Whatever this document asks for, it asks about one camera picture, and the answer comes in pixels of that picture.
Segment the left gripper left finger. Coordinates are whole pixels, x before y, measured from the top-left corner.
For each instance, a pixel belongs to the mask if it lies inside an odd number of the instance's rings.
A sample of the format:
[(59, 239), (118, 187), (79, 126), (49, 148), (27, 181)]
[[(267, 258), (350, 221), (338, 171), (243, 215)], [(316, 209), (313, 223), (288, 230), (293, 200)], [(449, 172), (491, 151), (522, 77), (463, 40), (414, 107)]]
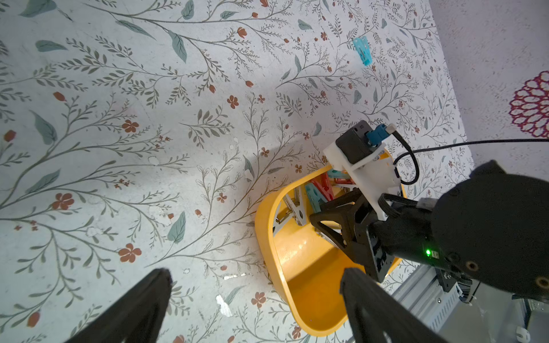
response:
[(172, 292), (168, 269), (152, 270), (69, 342), (156, 342)]

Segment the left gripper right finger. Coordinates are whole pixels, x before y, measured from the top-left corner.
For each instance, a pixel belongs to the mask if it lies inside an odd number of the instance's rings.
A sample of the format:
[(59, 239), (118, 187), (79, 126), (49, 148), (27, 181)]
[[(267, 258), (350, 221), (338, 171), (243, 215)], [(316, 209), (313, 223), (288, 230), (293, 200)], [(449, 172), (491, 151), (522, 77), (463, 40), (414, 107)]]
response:
[(347, 268), (340, 283), (356, 342), (444, 342), (366, 273)]

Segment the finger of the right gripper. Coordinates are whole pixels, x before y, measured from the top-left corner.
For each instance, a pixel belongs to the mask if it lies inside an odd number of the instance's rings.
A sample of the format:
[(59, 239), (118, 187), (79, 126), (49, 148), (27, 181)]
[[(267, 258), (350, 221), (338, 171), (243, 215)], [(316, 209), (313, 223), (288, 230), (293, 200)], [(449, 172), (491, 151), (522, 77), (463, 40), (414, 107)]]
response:
[(362, 192), (355, 188), (349, 193), (320, 205), (320, 211), (309, 216), (315, 231), (348, 257), (355, 257), (355, 220), (352, 214), (354, 206), (363, 204)]

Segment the yellow plastic storage box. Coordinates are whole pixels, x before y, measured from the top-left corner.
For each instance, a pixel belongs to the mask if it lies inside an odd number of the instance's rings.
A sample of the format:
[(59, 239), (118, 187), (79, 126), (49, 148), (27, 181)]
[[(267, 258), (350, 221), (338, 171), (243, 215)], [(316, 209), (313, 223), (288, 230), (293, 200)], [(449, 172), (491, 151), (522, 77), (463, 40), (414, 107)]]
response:
[(276, 234), (273, 222), (277, 205), (287, 192), (330, 169), (319, 169), (267, 196), (255, 217), (257, 241), (274, 288), (296, 323), (314, 337), (331, 335), (347, 321), (343, 299), (338, 295), (340, 280), (347, 268), (365, 269), (322, 238), (310, 222), (300, 227), (291, 220)]

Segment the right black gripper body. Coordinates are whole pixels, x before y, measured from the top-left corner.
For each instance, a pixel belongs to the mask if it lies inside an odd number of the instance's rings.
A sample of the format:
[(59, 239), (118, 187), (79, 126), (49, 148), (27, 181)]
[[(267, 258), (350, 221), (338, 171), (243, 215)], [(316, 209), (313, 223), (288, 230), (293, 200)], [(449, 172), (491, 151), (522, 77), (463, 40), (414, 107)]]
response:
[(402, 206), (399, 215), (380, 221), (367, 202), (350, 208), (348, 257), (363, 265), (365, 273), (382, 283), (396, 259), (442, 268), (442, 252), (433, 237), (430, 210)]

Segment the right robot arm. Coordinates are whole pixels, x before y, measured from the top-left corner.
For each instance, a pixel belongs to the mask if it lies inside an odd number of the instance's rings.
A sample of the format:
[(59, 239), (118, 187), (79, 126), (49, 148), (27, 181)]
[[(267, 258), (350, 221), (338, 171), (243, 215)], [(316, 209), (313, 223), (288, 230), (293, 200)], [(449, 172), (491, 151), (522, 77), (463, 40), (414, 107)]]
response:
[(439, 199), (381, 194), (372, 204), (354, 190), (311, 214), (326, 240), (383, 281), (401, 258), (477, 280), (517, 297), (548, 301), (548, 183), (489, 161)]

